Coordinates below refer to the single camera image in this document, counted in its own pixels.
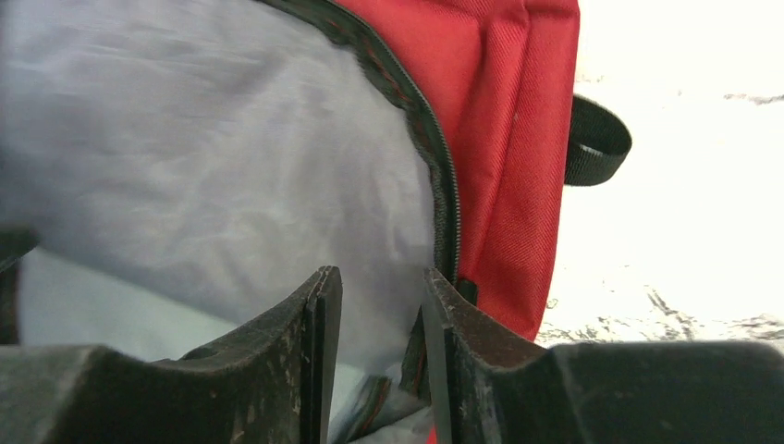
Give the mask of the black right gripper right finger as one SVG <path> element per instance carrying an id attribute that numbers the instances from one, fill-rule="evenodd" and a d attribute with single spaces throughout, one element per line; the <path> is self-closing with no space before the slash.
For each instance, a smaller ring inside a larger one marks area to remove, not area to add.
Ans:
<path id="1" fill-rule="evenodd" d="M 439 443 L 779 443 L 783 357 L 759 342 L 540 347 L 424 274 Z"/>

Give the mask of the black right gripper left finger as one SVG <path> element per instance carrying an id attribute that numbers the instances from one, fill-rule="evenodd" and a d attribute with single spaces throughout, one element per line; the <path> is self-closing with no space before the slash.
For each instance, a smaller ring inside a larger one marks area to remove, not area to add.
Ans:
<path id="1" fill-rule="evenodd" d="M 5 443 L 324 443 L 342 283 L 324 266 L 289 297 L 179 360 L 102 345 L 1 350 Z"/>

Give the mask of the red backpack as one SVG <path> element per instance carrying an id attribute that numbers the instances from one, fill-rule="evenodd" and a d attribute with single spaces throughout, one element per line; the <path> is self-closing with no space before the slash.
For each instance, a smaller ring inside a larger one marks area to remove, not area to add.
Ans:
<path id="1" fill-rule="evenodd" d="M 182 352 L 344 278 L 337 400 L 398 376 L 449 175 L 356 50 L 255 1 L 11 1 L 1 218 L 40 237 L 24 344 Z"/>

